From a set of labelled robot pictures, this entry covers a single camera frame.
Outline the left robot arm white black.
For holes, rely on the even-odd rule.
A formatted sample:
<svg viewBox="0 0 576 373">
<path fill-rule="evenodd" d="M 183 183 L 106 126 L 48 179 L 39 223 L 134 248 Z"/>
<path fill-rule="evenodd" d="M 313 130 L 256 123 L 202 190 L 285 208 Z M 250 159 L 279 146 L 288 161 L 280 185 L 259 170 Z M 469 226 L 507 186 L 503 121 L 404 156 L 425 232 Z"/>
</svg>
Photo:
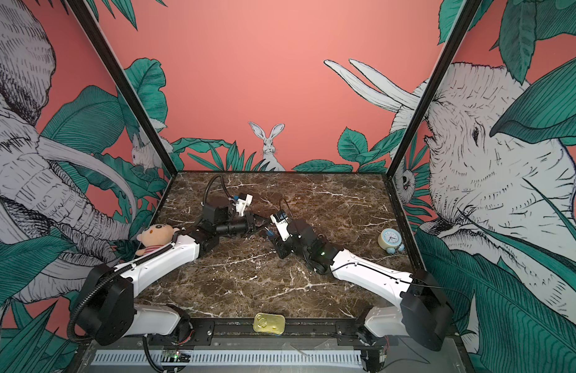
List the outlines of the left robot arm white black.
<svg viewBox="0 0 576 373">
<path fill-rule="evenodd" d="M 258 228 L 255 214 L 248 210 L 252 199 L 250 194 L 239 194 L 205 203 L 196 224 L 174 228 L 167 242 L 154 251 L 115 267 L 94 267 L 70 313 L 68 339 L 107 346 L 127 336 L 159 334 L 176 345 L 189 342 L 194 327 L 187 312 L 135 300 L 154 282 L 204 256 L 220 238 L 254 233 Z"/>
</svg>

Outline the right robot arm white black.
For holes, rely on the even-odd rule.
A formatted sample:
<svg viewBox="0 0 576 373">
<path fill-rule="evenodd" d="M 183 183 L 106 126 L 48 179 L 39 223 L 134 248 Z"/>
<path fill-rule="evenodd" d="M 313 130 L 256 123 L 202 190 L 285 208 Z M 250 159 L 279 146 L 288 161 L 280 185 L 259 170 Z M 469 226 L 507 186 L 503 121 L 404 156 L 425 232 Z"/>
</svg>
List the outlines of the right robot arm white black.
<svg viewBox="0 0 576 373">
<path fill-rule="evenodd" d="M 444 288 L 429 272 L 419 269 L 411 274 L 362 259 L 317 234 L 303 219 L 280 214 L 270 219 L 278 231 L 272 242 L 280 258 L 298 256 L 312 272 L 355 284 L 390 303 L 364 312 L 357 332 L 363 343 L 408 336 L 431 351 L 441 350 L 454 322 L 454 310 Z"/>
</svg>

